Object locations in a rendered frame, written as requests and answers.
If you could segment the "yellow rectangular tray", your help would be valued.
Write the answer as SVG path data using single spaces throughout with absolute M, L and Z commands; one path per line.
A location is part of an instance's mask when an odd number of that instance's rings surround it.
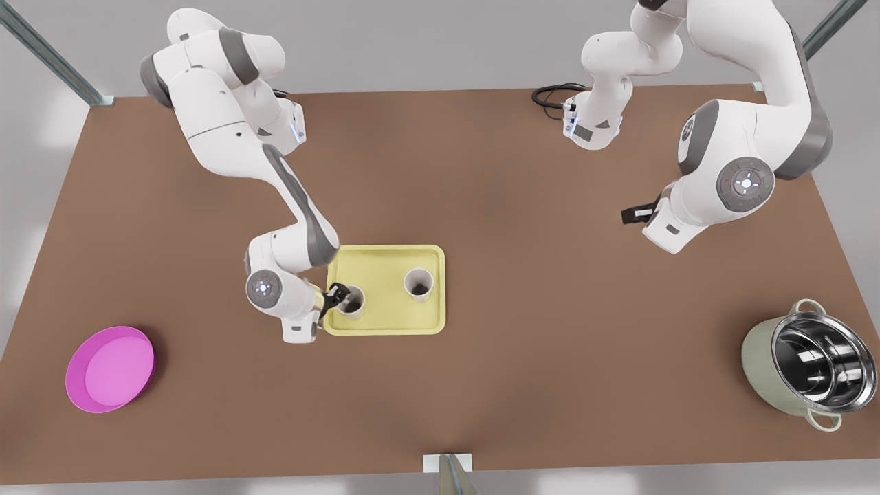
M 426 302 L 404 289 L 406 272 L 424 267 L 434 276 Z M 434 335 L 446 325 L 446 257 L 438 245 L 343 245 L 327 268 L 327 284 L 356 285 L 365 295 L 364 313 L 350 320 L 337 309 L 324 317 L 335 336 Z

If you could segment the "silver frame post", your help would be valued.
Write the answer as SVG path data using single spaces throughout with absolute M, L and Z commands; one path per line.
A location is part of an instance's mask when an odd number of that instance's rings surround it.
M 0 25 L 50 69 L 66 87 L 82 98 L 89 107 L 113 106 L 113 95 L 101 94 L 7 0 L 0 0 Z
M 474 471 L 471 453 L 425 454 L 422 471 L 438 475 L 438 495 L 478 495 L 471 482 Z
M 848 91 L 873 78 L 880 50 L 880 0 L 773 0 L 801 41 L 816 87 Z

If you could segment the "white IKEA cup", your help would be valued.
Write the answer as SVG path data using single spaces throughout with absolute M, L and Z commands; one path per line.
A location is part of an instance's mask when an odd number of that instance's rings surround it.
M 435 286 L 435 279 L 430 270 L 415 267 L 406 272 L 404 289 L 416 302 L 426 302 Z
M 345 285 L 349 293 L 336 307 L 337 311 L 350 320 L 358 320 L 364 313 L 365 295 L 356 285 Z

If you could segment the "green steel cooking pot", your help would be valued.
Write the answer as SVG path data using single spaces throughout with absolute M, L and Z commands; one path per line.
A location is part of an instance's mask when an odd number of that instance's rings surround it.
M 845 414 L 865 408 L 880 391 L 880 368 L 865 342 L 810 298 L 751 328 L 740 360 L 767 404 L 821 432 L 839 430 Z

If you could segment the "magenta plastic bowl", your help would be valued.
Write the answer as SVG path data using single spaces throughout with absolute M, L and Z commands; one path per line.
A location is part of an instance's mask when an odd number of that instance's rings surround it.
M 115 326 L 85 339 L 70 358 L 64 386 L 70 402 L 85 413 L 110 413 L 151 385 L 157 356 L 141 330 Z

